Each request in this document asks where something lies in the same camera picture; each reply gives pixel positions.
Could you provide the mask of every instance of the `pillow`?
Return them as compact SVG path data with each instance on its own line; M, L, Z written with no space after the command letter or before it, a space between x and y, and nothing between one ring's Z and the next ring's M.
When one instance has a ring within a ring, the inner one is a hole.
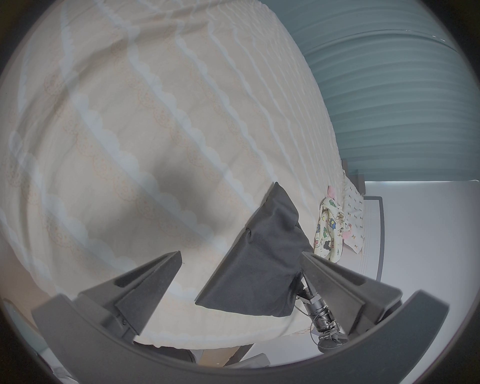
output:
M363 196L358 192L355 185L343 172L343 211L345 213L346 227L351 227L351 236L344 239L355 253L363 248L365 229L363 225Z

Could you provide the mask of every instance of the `bed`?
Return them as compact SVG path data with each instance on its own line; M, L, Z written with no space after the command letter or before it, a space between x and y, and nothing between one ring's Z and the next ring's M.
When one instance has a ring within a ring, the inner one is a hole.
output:
M273 182L309 239L342 188L317 83L266 6L58 1L0 90L0 294L24 316L180 250L139 342L228 348L309 327L194 304Z

